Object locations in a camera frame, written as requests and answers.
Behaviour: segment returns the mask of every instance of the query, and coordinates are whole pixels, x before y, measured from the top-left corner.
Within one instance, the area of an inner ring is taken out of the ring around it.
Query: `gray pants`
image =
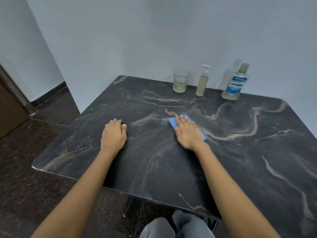
[[[177,235],[168,221],[160,217],[145,226],[140,238],[215,238],[206,223],[194,215],[177,210],[172,218]]]

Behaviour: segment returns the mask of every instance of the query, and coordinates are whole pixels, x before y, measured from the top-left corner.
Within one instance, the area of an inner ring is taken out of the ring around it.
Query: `blue sponge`
[[[183,114],[184,118],[187,117],[189,119],[190,122],[192,122],[191,118],[188,117],[187,114]],[[177,128],[177,123],[176,123],[176,119],[175,118],[169,118],[168,121],[170,122],[170,124],[172,125],[173,129],[175,130]]]

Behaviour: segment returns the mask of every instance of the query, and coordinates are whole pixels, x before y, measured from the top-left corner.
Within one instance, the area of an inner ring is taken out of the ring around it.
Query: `forearm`
[[[99,153],[83,176],[34,232],[38,237],[82,237],[116,153]]]
[[[279,237],[262,213],[223,168],[208,144],[195,151],[231,237]]]

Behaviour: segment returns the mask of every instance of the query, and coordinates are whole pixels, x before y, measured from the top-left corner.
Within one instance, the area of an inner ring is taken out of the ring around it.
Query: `marble table top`
[[[119,76],[38,157],[33,167],[79,179],[100,150],[113,118],[127,142],[104,186],[175,208],[220,217],[193,152],[168,118],[188,114],[221,164],[283,237],[317,237],[317,140],[283,100],[241,94],[225,100],[207,88]]]

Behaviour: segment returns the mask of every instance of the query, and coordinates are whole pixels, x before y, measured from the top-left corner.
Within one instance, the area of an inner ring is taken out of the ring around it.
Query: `baseboard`
[[[48,91],[46,94],[44,94],[41,97],[37,98],[36,100],[32,101],[31,104],[33,105],[34,108],[36,108],[39,105],[41,105],[42,103],[44,103],[46,100],[48,100],[50,97],[52,97],[54,94],[61,91],[65,87],[66,87],[66,83],[64,81],[61,84],[57,85],[55,88]]]

